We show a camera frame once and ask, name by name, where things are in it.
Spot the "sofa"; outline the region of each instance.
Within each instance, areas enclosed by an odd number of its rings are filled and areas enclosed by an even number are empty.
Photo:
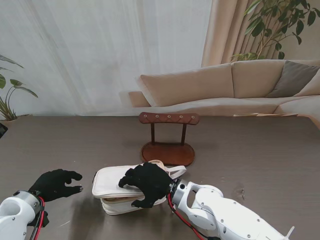
[[[320,66],[320,59],[292,62]],[[318,125],[320,89],[313,95],[266,97],[279,81],[284,65],[285,60],[266,59],[179,73],[141,75],[137,79],[141,91],[128,94],[132,107],[140,108],[141,112],[197,113],[200,116],[296,113],[310,117]]]

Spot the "curtain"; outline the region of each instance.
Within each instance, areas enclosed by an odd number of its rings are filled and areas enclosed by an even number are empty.
[[[261,5],[244,16],[244,12],[253,0],[214,0],[205,45],[202,55],[202,67],[230,63],[234,54],[255,52],[259,37],[245,35],[250,24],[249,18],[261,9]],[[274,47],[263,50],[263,55],[272,58]]]
[[[96,115],[124,107],[141,74],[201,67],[211,0],[15,0],[0,8],[0,61],[39,99],[15,91],[17,114]],[[3,95],[9,89],[7,84]]]

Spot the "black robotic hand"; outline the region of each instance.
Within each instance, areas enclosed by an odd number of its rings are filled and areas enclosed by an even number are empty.
[[[80,193],[82,186],[66,186],[71,184],[72,179],[81,180],[82,175],[75,171],[66,171],[57,169],[42,174],[29,192],[38,192],[38,196],[42,197],[45,202],[50,202],[59,198],[67,198],[73,194]]]
[[[171,183],[173,180],[163,169],[156,164],[145,162],[134,169],[130,168],[119,181],[119,187],[136,186],[143,192],[144,199],[135,200],[131,205],[137,208],[152,208],[155,201],[169,193]]]

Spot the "gray cushion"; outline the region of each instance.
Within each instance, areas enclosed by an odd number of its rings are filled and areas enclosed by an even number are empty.
[[[285,61],[281,77],[266,98],[292,97],[299,93],[316,75],[320,66],[310,66],[293,61]]]

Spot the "white curtain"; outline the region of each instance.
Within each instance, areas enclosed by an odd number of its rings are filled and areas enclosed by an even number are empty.
[[[201,67],[211,0],[1,0],[0,61],[39,99],[18,114],[95,115],[124,107],[141,74]]]

